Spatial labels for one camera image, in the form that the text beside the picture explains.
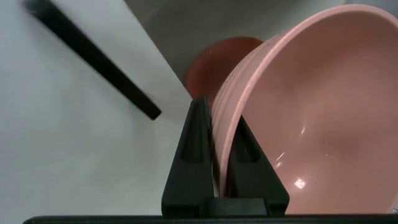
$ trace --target black stick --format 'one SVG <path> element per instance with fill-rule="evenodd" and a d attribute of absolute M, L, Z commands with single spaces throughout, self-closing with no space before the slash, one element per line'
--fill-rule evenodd
<path fill-rule="evenodd" d="M 72 21 L 49 0 L 24 2 L 29 12 L 91 65 L 150 119 L 161 110 Z"/>

